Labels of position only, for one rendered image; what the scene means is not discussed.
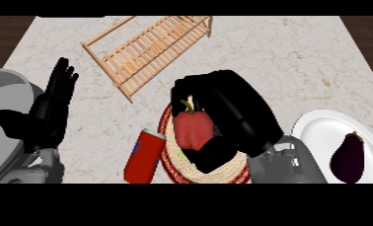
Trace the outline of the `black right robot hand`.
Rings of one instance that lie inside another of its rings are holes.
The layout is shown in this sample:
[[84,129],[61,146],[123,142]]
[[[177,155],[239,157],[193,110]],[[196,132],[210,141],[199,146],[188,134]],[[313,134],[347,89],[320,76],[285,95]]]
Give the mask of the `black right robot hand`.
[[188,110],[205,111],[213,120],[213,138],[199,151],[183,149],[198,170],[208,174],[238,152],[255,158],[285,135],[261,95],[232,70],[189,75],[171,89],[173,119]]

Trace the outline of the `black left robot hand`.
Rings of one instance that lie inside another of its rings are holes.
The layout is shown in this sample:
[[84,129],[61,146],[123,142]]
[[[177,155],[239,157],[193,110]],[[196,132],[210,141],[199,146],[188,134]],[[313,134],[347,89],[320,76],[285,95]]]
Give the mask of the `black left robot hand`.
[[46,91],[37,96],[28,113],[0,110],[0,127],[9,138],[24,141],[28,154],[58,148],[65,135],[68,106],[78,74],[62,57],[55,66]]

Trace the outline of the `red bell pepper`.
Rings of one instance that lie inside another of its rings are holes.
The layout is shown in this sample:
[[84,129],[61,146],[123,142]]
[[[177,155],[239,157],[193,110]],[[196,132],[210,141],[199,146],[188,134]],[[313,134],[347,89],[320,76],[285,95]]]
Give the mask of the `red bell pepper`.
[[183,149],[199,151],[207,141],[213,138],[213,120],[205,111],[196,111],[188,101],[186,111],[174,117],[174,133],[179,146]]

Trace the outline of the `round woven placemat red rim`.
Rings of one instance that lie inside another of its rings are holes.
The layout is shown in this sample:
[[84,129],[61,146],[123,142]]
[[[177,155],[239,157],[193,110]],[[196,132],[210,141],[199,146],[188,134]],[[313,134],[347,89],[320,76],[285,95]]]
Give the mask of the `round woven placemat red rim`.
[[247,184],[251,180],[247,154],[238,152],[233,159],[211,173],[196,169],[179,146],[173,124],[173,106],[167,106],[158,131],[167,136],[162,151],[162,165],[171,180],[177,184]]

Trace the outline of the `wooden tiered shelf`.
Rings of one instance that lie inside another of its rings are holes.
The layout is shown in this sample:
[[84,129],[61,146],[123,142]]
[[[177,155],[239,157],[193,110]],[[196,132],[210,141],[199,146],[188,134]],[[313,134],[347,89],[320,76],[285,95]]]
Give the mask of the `wooden tiered shelf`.
[[123,19],[103,33],[80,45],[109,76],[127,99],[162,72],[204,37],[211,37],[211,16],[165,16],[103,57],[90,46],[103,39],[134,16]]

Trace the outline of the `white plate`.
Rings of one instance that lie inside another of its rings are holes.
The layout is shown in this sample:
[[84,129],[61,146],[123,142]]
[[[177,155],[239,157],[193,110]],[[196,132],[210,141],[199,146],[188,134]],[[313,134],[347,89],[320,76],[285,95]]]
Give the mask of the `white plate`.
[[357,132],[364,141],[364,172],[360,184],[373,184],[373,132],[347,114],[332,110],[314,110],[298,119],[292,135],[308,147],[326,181],[341,184],[335,177],[329,161],[345,135]]

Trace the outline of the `red can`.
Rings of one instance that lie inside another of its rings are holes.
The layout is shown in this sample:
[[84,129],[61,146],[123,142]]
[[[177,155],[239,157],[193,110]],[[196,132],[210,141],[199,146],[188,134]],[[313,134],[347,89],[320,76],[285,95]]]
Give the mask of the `red can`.
[[158,168],[167,136],[145,128],[124,168],[124,180],[130,184],[149,184]]

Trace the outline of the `dark purple eggplant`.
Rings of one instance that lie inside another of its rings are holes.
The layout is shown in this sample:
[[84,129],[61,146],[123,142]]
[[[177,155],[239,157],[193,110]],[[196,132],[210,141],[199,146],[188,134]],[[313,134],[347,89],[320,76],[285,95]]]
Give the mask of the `dark purple eggplant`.
[[329,168],[335,177],[347,184],[356,184],[364,172],[364,141],[353,131],[333,152]]

